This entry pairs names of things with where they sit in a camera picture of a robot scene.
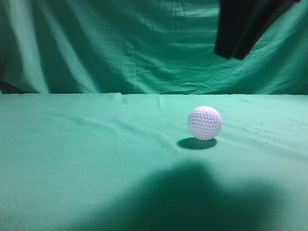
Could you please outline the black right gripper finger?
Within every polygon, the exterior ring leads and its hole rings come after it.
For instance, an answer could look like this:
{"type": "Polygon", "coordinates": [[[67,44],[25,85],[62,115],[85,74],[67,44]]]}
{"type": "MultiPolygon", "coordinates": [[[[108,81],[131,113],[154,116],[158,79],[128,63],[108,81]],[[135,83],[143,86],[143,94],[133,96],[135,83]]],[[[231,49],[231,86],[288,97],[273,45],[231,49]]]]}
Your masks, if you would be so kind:
{"type": "Polygon", "coordinates": [[[214,53],[243,60],[266,30],[298,0],[221,0],[214,53]]]}

